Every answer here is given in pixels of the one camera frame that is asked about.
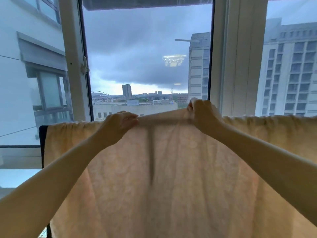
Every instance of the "beige towel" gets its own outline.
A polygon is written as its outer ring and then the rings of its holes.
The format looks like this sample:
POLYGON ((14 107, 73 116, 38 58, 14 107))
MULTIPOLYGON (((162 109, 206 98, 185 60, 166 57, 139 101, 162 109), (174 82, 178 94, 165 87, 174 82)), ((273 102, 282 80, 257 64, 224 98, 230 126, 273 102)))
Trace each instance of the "beige towel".
MULTIPOLYGON (((144 116, 140 121, 178 119, 186 112, 144 116)), ((316 120, 225 118, 245 133, 314 162, 316 120)), ((99 125, 50 126, 45 166, 99 125)), ((92 160, 52 219, 53 237, 317 237, 317 228, 236 154, 194 126, 153 128, 155 173, 151 185, 148 141, 147 128, 134 128, 92 160)))

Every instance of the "forearm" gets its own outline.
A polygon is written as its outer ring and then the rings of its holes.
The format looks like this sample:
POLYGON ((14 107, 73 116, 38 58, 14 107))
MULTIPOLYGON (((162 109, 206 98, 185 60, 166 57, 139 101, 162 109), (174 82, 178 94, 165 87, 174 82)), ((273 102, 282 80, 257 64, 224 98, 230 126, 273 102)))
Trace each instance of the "forearm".
POLYGON ((317 165, 224 125, 215 139, 241 157, 284 199, 317 225, 317 165))
POLYGON ((87 139, 0 200, 2 237, 37 237, 99 151, 87 139))

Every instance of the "dark storm cloud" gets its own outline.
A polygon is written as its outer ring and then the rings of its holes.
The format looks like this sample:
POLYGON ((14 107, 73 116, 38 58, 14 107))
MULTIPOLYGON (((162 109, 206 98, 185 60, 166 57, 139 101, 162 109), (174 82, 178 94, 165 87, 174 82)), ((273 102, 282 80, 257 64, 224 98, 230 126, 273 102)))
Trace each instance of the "dark storm cloud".
POLYGON ((174 39, 210 31, 211 6, 84 10, 84 23, 89 66, 104 71, 102 79, 161 88, 180 82, 186 89, 189 43, 174 39), (166 67, 162 57, 173 54, 187 57, 179 67, 166 67))

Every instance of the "person's left hand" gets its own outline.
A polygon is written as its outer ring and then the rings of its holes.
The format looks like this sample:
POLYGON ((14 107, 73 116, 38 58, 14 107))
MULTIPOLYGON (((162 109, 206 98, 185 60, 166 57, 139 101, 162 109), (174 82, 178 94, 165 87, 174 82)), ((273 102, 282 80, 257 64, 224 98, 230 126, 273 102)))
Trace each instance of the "person's left hand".
POLYGON ((109 115, 92 135, 93 142, 105 149, 116 144, 131 128, 139 124, 138 115, 121 111, 109 115))

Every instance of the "distant skyscraper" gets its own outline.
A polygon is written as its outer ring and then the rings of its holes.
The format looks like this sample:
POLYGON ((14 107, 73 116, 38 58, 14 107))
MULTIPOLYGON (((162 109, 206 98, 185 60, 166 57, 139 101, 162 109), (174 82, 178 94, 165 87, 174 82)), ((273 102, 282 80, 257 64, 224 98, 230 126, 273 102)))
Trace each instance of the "distant skyscraper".
POLYGON ((189 46, 188 100, 207 100, 211 33, 194 33, 189 46))
POLYGON ((267 19, 256 116, 317 115, 317 23, 267 19))
POLYGON ((127 100, 132 98, 132 91, 131 91, 131 85, 130 84, 122 85, 122 94, 123 94, 123 96, 125 96, 125 98, 127 100))

